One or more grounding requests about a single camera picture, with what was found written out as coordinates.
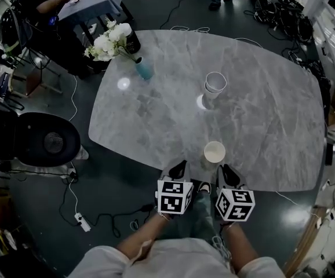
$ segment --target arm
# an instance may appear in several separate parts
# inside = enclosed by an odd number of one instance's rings
[[[66,2],[68,2],[68,0],[47,0],[42,2],[38,7],[36,7],[36,10],[39,13],[48,13],[56,10],[59,5],[63,5]]]
[[[168,220],[170,219],[167,214],[164,214],[164,216]],[[116,248],[124,253],[129,259],[132,259],[138,255],[142,244],[151,240],[151,244],[143,248],[142,257],[145,257],[149,252],[153,241],[168,224],[168,220],[156,213],[145,225],[122,241]]]
[[[236,273],[249,262],[258,258],[257,253],[239,224],[233,224],[225,230],[225,239],[228,249],[232,254],[232,264]]]

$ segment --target white flower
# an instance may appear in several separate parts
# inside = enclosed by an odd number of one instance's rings
[[[96,38],[96,40],[94,40],[94,48],[103,49],[103,46],[108,45],[109,41],[110,40],[106,36],[100,35],[99,37]]]
[[[122,30],[117,25],[109,34],[108,37],[111,41],[118,42],[120,40],[120,37],[123,35]]]
[[[132,28],[129,24],[120,24],[118,27],[122,30],[124,36],[129,36],[132,32]]]
[[[114,57],[115,57],[114,55],[112,56],[109,53],[103,52],[103,53],[100,53],[98,55],[98,60],[108,62],[108,61],[112,60]]]
[[[116,21],[108,21],[107,22],[107,28],[113,29],[113,27],[116,25]]]
[[[89,58],[90,50],[89,48],[85,49],[84,56]]]

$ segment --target teal vase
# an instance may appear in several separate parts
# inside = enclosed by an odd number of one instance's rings
[[[145,62],[143,57],[139,57],[136,60],[135,68],[138,71],[139,75],[146,81],[153,76],[153,70],[151,67]]]

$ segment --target dark gray floor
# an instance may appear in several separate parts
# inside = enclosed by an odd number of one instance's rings
[[[123,1],[134,15],[132,26],[136,30],[148,30],[159,28],[178,0]],[[184,25],[191,29],[210,27],[212,34],[249,38],[275,53],[292,45],[291,42],[271,38],[267,33],[267,26],[243,14],[244,10],[252,9],[249,0],[234,0],[233,3],[222,5],[216,13],[208,11],[209,1],[184,0],[164,28],[174,25]],[[308,54],[314,58],[315,49],[309,48]],[[48,112],[69,119],[74,113],[71,103],[74,78],[56,64],[50,66],[62,73],[60,83],[64,90],[63,96],[38,89],[31,99],[23,103],[26,111]],[[44,77],[46,81],[56,81],[48,71],[45,71]],[[75,162],[79,182],[73,185],[73,190],[79,198],[78,210],[92,221],[99,213],[128,212],[153,202],[156,180],[160,173],[159,170],[125,158],[89,140],[89,122],[101,78],[102,74],[79,81],[74,97],[78,113],[72,121],[90,153],[89,160]],[[85,233],[80,227],[71,227],[61,219],[58,209],[65,186],[59,178],[30,176],[24,182],[11,180],[10,187],[21,221],[32,234],[40,255],[59,276],[68,275],[91,247],[115,246],[120,241],[112,235],[108,218],[103,218],[89,233]],[[309,208],[314,204],[316,194],[315,188],[313,191],[288,193],[287,196]],[[254,212],[242,227],[258,253],[275,258],[282,267],[292,255],[308,216],[276,193],[256,192],[255,197]],[[67,193],[63,212],[73,222],[74,207],[75,200],[72,194]],[[136,216],[142,222],[145,214]],[[134,219],[135,216],[117,219],[116,224],[122,237],[131,234],[129,222]]]

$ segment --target black vase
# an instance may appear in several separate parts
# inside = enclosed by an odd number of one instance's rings
[[[126,49],[129,53],[136,53],[140,50],[140,42],[134,30],[132,30],[132,32],[126,37]]]

